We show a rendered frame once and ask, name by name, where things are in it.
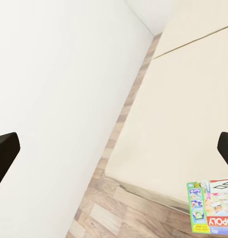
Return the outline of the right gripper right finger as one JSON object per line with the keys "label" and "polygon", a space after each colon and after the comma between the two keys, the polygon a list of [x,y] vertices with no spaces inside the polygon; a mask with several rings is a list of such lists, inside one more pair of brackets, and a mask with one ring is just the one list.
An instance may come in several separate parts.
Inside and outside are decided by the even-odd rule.
{"label": "right gripper right finger", "polygon": [[225,162],[228,164],[228,132],[221,132],[217,149]]}

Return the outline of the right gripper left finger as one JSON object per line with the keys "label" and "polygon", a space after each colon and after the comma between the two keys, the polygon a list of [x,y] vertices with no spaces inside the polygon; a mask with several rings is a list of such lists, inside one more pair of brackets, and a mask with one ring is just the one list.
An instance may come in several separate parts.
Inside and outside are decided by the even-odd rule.
{"label": "right gripper left finger", "polygon": [[0,183],[20,152],[16,132],[0,135]]}

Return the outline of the board game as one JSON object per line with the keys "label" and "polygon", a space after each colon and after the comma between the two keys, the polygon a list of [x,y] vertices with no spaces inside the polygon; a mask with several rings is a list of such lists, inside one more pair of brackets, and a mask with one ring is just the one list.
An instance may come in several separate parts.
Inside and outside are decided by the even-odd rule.
{"label": "board game", "polygon": [[192,232],[228,235],[228,178],[187,183]]}

